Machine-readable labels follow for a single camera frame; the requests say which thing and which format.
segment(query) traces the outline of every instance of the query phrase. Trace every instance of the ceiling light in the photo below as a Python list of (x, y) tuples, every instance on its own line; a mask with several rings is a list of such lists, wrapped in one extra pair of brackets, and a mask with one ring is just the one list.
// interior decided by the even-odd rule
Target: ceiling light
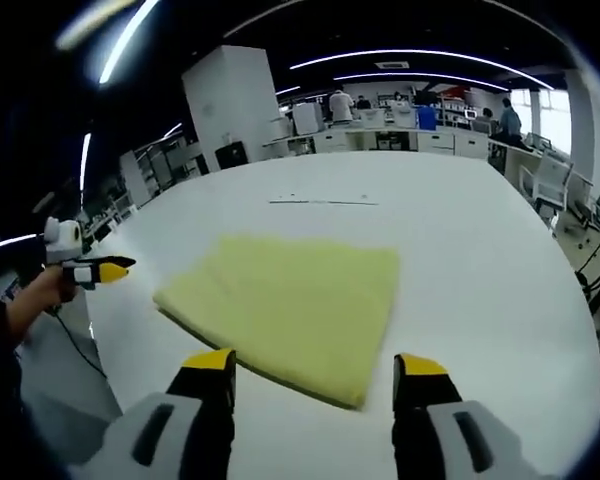
[(549, 90), (554, 90), (554, 88), (551, 85), (544, 83), (543, 81), (538, 80), (537, 78), (532, 77), (531, 75), (521, 72), (520, 70), (516, 70), (515, 68), (507, 67), (506, 65), (502, 65), (501, 63), (492, 62), (491, 60), (486, 60), (484, 58), (473, 57), (471, 55), (464, 55), (462, 53), (443, 52), (443, 51), (439, 51), (439, 50), (391, 49), (391, 50), (365, 50), (365, 51), (361, 51), (361, 52), (341, 53), (339, 55), (331, 55), (330, 57), (316, 58), (315, 60), (310, 60), (308, 62), (298, 63), (297, 65), (293, 65), (293, 66), (289, 67), (289, 70), (295, 70), (296, 68), (302, 68), (302, 67), (306, 67), (308, 65), (314, 65), (316, 63), (328, 62), (330, 60), (337, 60), (339, 58), (349, 58), (349, 57), (358, 57), (361, 55), (375, 55), (375, 54), (386, 54), (386, 53), (416, 53), (416, 54), (426, 54), (426, 55), (442, 55), (442, 56), (446, 56), (446, 57), (461, 58), (463, 60), (471, 60), (473, 62), (484, 63), (486, 65), (491, 65), (493, 67), (502, 68), (511, 73), (515, 73), (516, 75), (520, 75), (521, 77), (531, 80), (532, 82), (535, 82), (538, 85), (541, 85), (543, 88), (548, 88)]
[(321, 93), (320, 95), (311, 95), (310, 97), (304, 97), (303, 100), (309, 100), (311, 98), (326, 97), (327, 95), (329, 95), (329, 94), (328, 93)]
[(460, 82), (477, 83), (478, 85), (484, 85), (485, 87), (495, 88), (496, 90), (502, 90), (508, 92), (508, 88), (494, 85), (493, 83), (482, 82), (480, 80), (473, 80), (471, 78), (455, 77), (453, 75), (441, 75), (438, 73), (417, 73), (417, 72), (381, 72), (381, 73), (362, 73), (359, 75), (346, 75), (344, 77), (335, 77), (334, 80), (349, 80), (352, 78), (365, 78), (365, 77), (384, 77), (384, 76), (409, 76), (409, 77), (434, 77), (434, 78), (446, 78), (449, 80), (458, 80)]
[(138, 9), (138, 11), (135, 13), (133, 18), (129, 21), (127, 26), (124, 28), (124, 30), (122, 31), (122, 35), (120, 35), (120, 38), (118, 38), (118, 41), (116, 42), (115, 46), (113, 47), (113, 50), (111, 51), (111, 55), (109, 55), (109, 58), (107, 59), (107, 63), (104, 66), (104, 70), (102, 71), (102, 75), (100, 76), (100, 84), (101, 85), (103, 83), (107, 83), (109, 81), (109, 78), (111, 78), (111, 73), (113, 72), (113, 69), (116, 67), (118, 60), (120, 60), (120, 56), (122, 55), (122, 52), (124, 51), (125, 47), (129, 43), (129, 40), (131, 40), (131, 37), (133, 36), (135, 31), (138, 29), (140, 24), (143, 22), (143, 20), (145, 18), (147, 18), (147, 15), (149, 15), (149, 12), (151, 12), (151, 10), (153, 10), (153, 7), (155, 7), (159, 1), (160, 0), (146, 0), (146, 2), (144, 2), (142, 4), (142, 6)]
[(23, 235), (21, 237), (9, 238), (7, 240), (0, 241), (0, 247), (4, 247), (5, 245), (10, 245), (16, 242), (22, 242), (23, 240), (31, 240), (32, 238), (36, 238), (38, 236), (37, 233), (31, 233), (29, 235)]
[(294, 90), (300, 90), (300, 86), (287, 88), (286, 90), (280, 90), (279, 92), (276, 92), (276, 95), (282, 95), (283, 93), (293, 92)]
[(86, 8), (56, 40), (59, 50), (72, 50), (120, 10), (135, 0), (97, 0)]
[(164, 140), (165, 138), (167, 138), (169, 135), (171, 135), (173, 132), (175, 132), (181, 126), (182, 126), (182, 123), (179, 123), (178, 125), (176, 125), (175, 127), (173, 127), (171, 130), (169, 130), (167, 133), (164, 134), (164, 137), (162, 137), (162, 140)]
[(282, 2), (280, 5), (276, 5), (275, 7), (271, 7), (269, 10), (265, 10), (264, 12), (259, 13), (255, 17), (251, 17), (249, 20), (247, 20), (245, 22), (242, 22), (237, 27), (232, 28), (231, 30), (229, 30), (228, 32), (226, 32), (222, 37), (223, 38), (230, 37), (234, 33), (237, 33), (240, 30), (242, 30), (244, 27), (247, 27), (247, 26), (251, 25), (252, 23), (257, 22), (261, 18), (264, 18), (264, 17), (266, 17), (268, 15), (271, 15), (274, 12), (277, 12), (278, 10), (290, 7), (291, 5), (295, 5), (296, 3), (300, 3), (300, 2), (303, 2), (303, 1), (304, 0), (287, 0), (285, 2)]
[(82, 142), (82, 160), (80, 160), (80, 191), (84, 190), (84, 172), (87, 168), (87, 153), (89, 152), (89, 143), (91, 143), (91, 134), (87, 133)]

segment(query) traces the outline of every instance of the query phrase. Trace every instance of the white cabinet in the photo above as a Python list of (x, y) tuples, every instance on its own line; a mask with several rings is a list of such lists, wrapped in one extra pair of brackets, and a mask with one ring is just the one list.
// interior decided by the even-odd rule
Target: white cabinet
[(351, 152), (355, 150), (353, 139), (345, 131), (329, 130), (313, 136), (316, 153)]
[(455, 150), (458, 157), (486, 160), (489, 157), (488, 138), (486, 136), (457, 134)]
[(429, 153), (454, 154), (454, 135), (452, 133), (418, 132), (418, 151)]

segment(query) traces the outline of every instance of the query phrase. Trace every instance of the white pillar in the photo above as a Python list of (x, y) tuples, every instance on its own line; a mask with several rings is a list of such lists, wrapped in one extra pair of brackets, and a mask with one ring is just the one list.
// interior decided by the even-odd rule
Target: white pillar
[(136, 207), (140, 208), (151, 200), (149, 189), (133, 152), (127, 152), (120, 157), (120, 171), (131, 201)]
[(571, 108), (571, 161), (574, 170), (591, 180), (594, 162), (593, 108), (580, 72), (565, 72)]
[(191, 117), (209, 171), (215, 151), (244, 144), (249, 162), (267, 158), (268, 123), (280, 116), (267, 52), (223, 45), (182, 75)]
[(540, 92), (531, 91), (531, 133), (540, 135)]

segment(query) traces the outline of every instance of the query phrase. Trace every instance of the white device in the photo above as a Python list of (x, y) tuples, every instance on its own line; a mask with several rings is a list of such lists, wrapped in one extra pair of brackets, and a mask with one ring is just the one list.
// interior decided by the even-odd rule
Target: white device
[(301, 103), (293, 107), (293, 121), (298, 135), (307, 135), (324, 130), (320, 105), (315, 102)]
[(82, 255), (82, 232), (75, 220), (59, 221), (49, 217), (44, 227), (48, 264), (60, 263)]
[(416, 111), (411, 108), (409, 102), (392, 102), (391, 112), (396, 127), (416, 127)]

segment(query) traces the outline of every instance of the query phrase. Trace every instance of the person in white shirt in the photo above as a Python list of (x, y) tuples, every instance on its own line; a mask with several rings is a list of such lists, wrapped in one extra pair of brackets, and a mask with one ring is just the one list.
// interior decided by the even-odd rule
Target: person in white shirt
[(333, 114), (334, 122), (350, 122), (353, 120), (351, 107), (353, 107), (353, 99), (342, 90), (336, 90), (336, 93), (329, 97), (329, 110)]

